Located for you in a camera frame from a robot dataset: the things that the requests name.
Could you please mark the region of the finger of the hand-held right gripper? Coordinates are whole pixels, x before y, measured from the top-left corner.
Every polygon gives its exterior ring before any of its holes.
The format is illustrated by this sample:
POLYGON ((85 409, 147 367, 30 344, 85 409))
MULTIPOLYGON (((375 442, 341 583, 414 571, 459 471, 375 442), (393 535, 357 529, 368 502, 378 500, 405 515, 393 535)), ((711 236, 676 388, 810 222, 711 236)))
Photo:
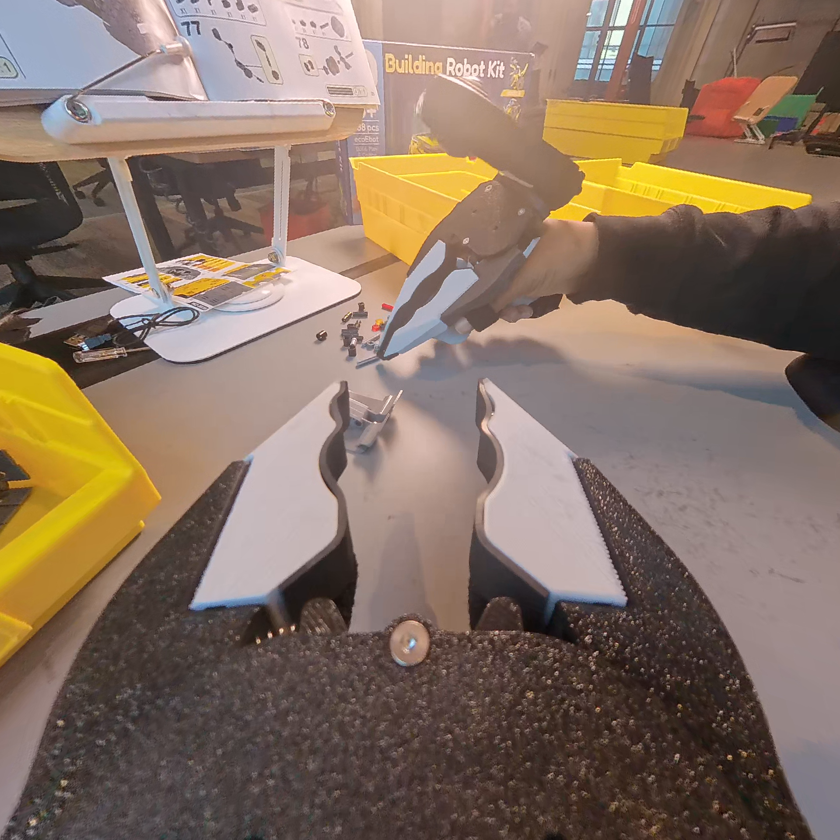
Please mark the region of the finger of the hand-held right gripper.
MULTIPOLYGON (((440 240, 438 240, 425 254, 423 258, 421 258, 415 265, 415 268, 419 267, 423 270, 422 277, 427 277, 429 274, 432 275, 431 280, 425 280, 419 288, 419 292, 417 296, 414 298, 417 302, 425 302, 433 296, 432 292, 432 282, 433 280, 442 280, 445 276, 443 268, 447 268, 449 271, 456 270, 456 262, 457 258, 455 257, 454 252, 448 252, 448 247, 446 244, 440 240)), ((458 300, 449 306, 443 312, 442 320, 444 321, 444 314, 445 312, 455 305, 458 300)), ((381 357, 385 357, 385 337, 384 337, 384 346, 381 349, 381 357)))
POLYGON ((385 329, 385 360, 394 359, 430 340, 456 345, 466 341, 467 334, 449 327, 442 320, 443 312, 455 303, 478 279, 472 269, 443 268, 444 278, 433 280, 433 296, 417 302, 419 288, 432 275, 422 276, 423 269, 411 270, 396 298, 385 329))

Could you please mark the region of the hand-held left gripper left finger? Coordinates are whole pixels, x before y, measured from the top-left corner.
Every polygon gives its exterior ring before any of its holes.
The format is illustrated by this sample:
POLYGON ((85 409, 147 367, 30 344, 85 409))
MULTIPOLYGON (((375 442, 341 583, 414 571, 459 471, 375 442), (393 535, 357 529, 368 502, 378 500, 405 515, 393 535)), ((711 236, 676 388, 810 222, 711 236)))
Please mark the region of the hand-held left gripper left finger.
POLYGON ((244 461, 190 610, 257 607, 271 630, 346 634, 358 564, 339 480, 346 382, 330 384, 244 461))

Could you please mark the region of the yellow picture toy box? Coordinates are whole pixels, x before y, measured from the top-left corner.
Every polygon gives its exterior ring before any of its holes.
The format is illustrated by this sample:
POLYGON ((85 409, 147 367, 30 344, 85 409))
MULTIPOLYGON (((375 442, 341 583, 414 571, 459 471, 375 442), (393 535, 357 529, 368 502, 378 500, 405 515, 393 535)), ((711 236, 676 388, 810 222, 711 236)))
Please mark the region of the yellow picture toy box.
POLYGON ((349 162, 394 154, 433 153, 435 142, 416 116, 417 103, 435 76, 478 82, 497 107, 516 117, 535 67, 532 52, 420 45, 364 39, 380 107, 366 112, 347 140, 349 162))

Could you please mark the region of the yellow plastic bin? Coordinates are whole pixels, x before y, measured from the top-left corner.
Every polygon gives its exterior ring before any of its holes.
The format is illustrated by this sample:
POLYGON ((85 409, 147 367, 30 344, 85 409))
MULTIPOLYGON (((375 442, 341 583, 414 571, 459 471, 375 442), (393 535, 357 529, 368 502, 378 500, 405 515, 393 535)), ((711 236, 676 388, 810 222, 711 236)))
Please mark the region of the yellow plastic bin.
POLYGON ((553 211, 552 218, 582 221, 602 216, 657 216, 671 207, 692 205, 706 214, 741 214, 756 209, 810 205, 812 196, 777 187, 620 159, 578 161, 581 193, 553 211))
POLYGON ((351 165, 366 237, 408 266, 455 205, 497 174, 447 154, 356 157, 351 165))
POLYGON ((1 663, 133 541, 161 497, 57 363, 1 349, 1 450, 32 492, 1 530, 1 663))

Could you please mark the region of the person's right hand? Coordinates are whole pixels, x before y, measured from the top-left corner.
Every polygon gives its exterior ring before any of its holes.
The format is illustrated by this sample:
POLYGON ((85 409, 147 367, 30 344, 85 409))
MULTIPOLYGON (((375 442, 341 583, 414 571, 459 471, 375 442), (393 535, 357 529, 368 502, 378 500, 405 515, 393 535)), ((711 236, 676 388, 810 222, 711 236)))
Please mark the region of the person's right hand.
POLYGON ((575 293, 595 262, 598 240, 592 221, 546 219, 531 255, 492 304, 500 319, 530 319, 537 299, 575 293))

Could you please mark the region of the black office chair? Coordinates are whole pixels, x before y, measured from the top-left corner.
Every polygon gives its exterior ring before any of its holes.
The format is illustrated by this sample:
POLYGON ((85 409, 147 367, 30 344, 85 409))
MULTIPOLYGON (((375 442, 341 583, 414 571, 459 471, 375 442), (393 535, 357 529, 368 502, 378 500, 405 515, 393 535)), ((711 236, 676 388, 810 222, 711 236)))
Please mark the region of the black office chair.
POLYGON ((56 162, 1 161, 1 263, 14 284, 2 292, 2 302, 27 306, 67 294, 39 278, 28 262, 41 247, 77 229, 83 216, 56 162))
POLYGON ((226 215, 220 206, 225 200, 230 211, 242 206, 236 197, 239 188, 265 186, 267 174, 256 158, 195 163, 173 157, 170 168, 175 176, 187 221, 184 246, 217 254, 215 234, 233 242, 233 233, 263 235, 261 226, 226 215))

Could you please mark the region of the open instruction booklet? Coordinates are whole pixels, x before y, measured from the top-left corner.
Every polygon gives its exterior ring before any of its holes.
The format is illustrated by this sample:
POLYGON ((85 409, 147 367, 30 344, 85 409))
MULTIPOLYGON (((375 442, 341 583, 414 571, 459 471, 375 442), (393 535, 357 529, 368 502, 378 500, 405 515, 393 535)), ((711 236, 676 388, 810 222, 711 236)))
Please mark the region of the open instruction booklet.
POLYGON ((1 102, 380 97, 351 2, 2 1, 1 102))

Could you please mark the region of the yellow grey sticker sheet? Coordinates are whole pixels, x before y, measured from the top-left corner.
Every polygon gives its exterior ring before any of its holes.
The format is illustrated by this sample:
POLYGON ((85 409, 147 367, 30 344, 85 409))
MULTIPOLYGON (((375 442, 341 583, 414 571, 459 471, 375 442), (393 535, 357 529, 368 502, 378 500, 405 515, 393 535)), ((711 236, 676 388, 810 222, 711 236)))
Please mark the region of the yellow grey sticker sheet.
POLYGON ((195 254, 157 266, 174 304, 198 312, 247 312, 268 307, 284 295, 291 268, 268 260, 245 263, 195 254))

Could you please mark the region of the stacked yellow bins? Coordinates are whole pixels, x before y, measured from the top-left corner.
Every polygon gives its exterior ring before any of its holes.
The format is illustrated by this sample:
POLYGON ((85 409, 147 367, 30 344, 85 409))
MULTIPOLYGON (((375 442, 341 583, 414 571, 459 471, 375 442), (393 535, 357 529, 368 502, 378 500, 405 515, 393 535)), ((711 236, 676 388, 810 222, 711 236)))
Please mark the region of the stacked yellow bins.
POLYGON ((662 164, 685 134, 687 108, 547 100, 543 139, 574 158, 662 164))

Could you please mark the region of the pile of small toy parts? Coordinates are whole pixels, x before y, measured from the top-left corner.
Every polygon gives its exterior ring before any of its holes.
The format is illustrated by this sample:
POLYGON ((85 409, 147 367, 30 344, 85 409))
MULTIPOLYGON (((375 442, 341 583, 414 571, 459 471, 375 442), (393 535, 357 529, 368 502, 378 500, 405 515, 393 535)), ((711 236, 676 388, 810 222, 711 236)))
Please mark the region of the pile of small toy parts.
POLYGON ((363 369, 382 362, 385 328, 394 309, 390 302, 371 309, 365 302, 357 301, 354 309, 341 316, 339 330, 333 337, 339 340, 339 349, 346 360, 353 362, 356 368, 363 369))

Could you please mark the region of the silver toy scoop part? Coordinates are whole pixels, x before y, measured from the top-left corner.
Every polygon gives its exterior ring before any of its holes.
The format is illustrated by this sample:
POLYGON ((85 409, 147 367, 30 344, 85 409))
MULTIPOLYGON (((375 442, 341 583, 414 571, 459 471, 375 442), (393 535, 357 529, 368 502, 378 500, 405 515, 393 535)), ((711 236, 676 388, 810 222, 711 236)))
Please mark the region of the silver toy scoop part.
POLYGON ((383 398, 349 391, 350 422, 344 432, 349 454, 362 454, 374 446, 402 395, 402 390, 383 398))

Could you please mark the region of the dark office table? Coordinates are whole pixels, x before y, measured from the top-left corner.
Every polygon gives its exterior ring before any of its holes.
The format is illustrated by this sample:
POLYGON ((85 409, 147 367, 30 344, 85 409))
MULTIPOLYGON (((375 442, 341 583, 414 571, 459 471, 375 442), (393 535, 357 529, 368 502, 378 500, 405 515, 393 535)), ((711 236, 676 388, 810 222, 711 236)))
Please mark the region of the dark office table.
MULTIPOLYGON (((237 189, 236 197, 242 206, 237 213, 228 209, 225 200, 219 204, 226 215, 261 226, 264 234, 246 236, 234 232, 233 242, 221 234, 215 234, 215 256, 232 255, 241 245, 265 245, 269 242, 274 179, 271 150, 145 155, 131 159, 129 164, 136 180, 143 219, 159 257, 170 259, 199 250, 195 246, 184 246, 187 221, 175 176, 170 168, 173 157, 195 163, 258 159, 267 174, 268 183, 237 189)), ((295 145, 290 149, 289 239, 344 223, 341 165, 347 161, 345 141, 295 145)))

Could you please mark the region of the white folding stand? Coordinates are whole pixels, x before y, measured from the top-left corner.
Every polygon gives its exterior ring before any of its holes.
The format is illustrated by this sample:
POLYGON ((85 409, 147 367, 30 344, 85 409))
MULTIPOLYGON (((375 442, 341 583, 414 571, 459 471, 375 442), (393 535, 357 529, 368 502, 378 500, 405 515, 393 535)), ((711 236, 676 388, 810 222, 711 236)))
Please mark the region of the white folding stand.
POLYGON ((127 160, 146 154, 271 148, 275 155, 274 226, 266 259, 288 272, 244 296, 201 313, 185 327, 155 329, 150 346, 178 364, 217 357, 268 333, 355 298, 358 282, 290 257, 287 220, 289 148, 343 140, 359 128, 366 105, 333 106, 321 99, 284 101, 162 101, 142 97, 63 97, 48 108, 2 107, 2 159, 77 161, 106 157, 129 220, 151 294, 115 302, 110 315, 131 318, 175 306, 161 283, 127 160))

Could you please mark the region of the tan folding chair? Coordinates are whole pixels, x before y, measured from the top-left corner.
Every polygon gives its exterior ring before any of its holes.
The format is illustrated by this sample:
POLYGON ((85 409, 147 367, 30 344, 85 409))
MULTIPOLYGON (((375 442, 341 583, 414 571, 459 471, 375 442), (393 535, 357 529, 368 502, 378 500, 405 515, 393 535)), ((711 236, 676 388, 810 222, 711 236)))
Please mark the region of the tan folding chair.
POLYGON ((796 76, 767 77, 755 88, 747 101, 736 111, 732 120, 742 129, 736 143, 764 145, 767 138, 759 125, 785 96, 795 88, 796 76))

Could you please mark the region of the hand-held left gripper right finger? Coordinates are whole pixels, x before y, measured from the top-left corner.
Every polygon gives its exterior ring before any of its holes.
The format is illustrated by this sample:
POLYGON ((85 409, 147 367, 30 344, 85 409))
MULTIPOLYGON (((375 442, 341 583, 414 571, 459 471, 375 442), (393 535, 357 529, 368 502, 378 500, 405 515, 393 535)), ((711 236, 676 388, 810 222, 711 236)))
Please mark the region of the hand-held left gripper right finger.
POLYGON ((479 380, 477 465, 486 480, 469 550, 469 620, 507 599, 528 631, 561 634, 563 604, 624 608, 628 597, 579 457, 489 379, 479 380))

